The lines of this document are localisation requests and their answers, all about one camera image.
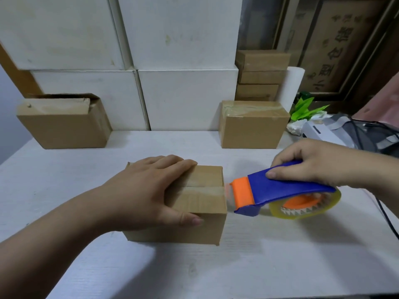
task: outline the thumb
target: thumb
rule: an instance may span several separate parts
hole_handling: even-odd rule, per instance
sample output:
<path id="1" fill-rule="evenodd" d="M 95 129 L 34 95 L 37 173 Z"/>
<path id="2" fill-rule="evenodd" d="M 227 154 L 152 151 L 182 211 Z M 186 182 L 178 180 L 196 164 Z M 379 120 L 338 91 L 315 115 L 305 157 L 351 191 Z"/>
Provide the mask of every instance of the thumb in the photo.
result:
<path id="1" fill-rule="evenodd" d="M 310 181 L 310 172 L 305 163 L 275 167 L 266 173 L 269 179 L 280 181 Z"/>
<path id="2" fill-rule="evenodd" d="M 177 211 L 165 206 L 161 211 L 159 223 L 167 226 L 200 226 L 203 223 L 203 219 L 195 214 Z"/>

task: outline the pink fabric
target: pink fabric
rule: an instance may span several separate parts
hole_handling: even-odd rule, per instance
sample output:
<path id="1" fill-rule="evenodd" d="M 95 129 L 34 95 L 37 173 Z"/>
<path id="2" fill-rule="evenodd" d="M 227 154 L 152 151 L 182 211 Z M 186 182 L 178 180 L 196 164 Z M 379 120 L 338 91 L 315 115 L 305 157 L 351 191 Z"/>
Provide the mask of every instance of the pink fabric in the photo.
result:
<path id="1" fill-rule="evenodd" d="M 399 72 L 353 118 L 399 128 Z"/>

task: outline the fingernail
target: fingernail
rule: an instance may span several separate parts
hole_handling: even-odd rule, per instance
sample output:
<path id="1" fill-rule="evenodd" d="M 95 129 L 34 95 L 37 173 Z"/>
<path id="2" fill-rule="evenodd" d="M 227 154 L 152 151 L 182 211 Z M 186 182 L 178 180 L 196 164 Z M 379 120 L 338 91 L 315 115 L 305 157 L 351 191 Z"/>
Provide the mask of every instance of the fingernail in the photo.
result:
<path id="1" fill-rule="evenodd" d="M 275 178 L 276 178 L 276 173 L 273 172 L 273 171 L 268 171 L 268 172 L 266 173 L 266 177 L 267 177 L 267 178 L 270 178 L 270 179 L 275 179 Z"/>
<path id="2" fill-rule="evenodd" d="M 201 218 L 194 218 L 191 221 L 191 225 L 193 225 L 193 226 L 200 226 L 202 224 L 203 224 L 203 219 L 201 219 Z"/>

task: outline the large white box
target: large white box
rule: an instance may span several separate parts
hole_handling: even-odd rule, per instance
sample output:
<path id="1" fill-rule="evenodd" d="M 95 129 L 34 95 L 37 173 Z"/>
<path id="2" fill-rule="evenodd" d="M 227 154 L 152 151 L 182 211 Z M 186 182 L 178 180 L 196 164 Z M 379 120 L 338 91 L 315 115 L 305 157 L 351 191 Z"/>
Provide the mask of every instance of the large white box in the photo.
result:
<path id="1" fill-rule="evenodd" d="M 234 68 L 241 3 L 119 0 L 135 68 Z"/>
<path id="2" fill-rule="evenodd" d="M 217 130 L 238 69 L 139 70 L 151 130 Z"/>
<path id="3" fill-rule="evenodd" d="M 148 130 L 136 71 L 33 71 L 45 94 L 93 93 L 102 100 L 112 129 Z"/>
<path id="4" fill-rule="evenodd" d="M 114 1 L 1 0 L 1 44 L 23 70 L 124 70 Z"/>

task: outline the white paper roll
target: white paper roll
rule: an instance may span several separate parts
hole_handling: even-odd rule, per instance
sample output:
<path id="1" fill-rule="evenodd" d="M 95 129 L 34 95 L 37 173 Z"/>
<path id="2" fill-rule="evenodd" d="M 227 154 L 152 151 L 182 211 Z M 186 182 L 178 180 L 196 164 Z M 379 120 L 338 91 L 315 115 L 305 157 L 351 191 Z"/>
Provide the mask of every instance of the white paper roll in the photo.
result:
<path id="1" fill-rule="evenodd" d="M 305 69 L 300 67 L 288 67 L 287 74 L 283 83 L 278 88 L 276 101 L 289 113 L 294 102 L 300 83 L 302 81 Z"/>

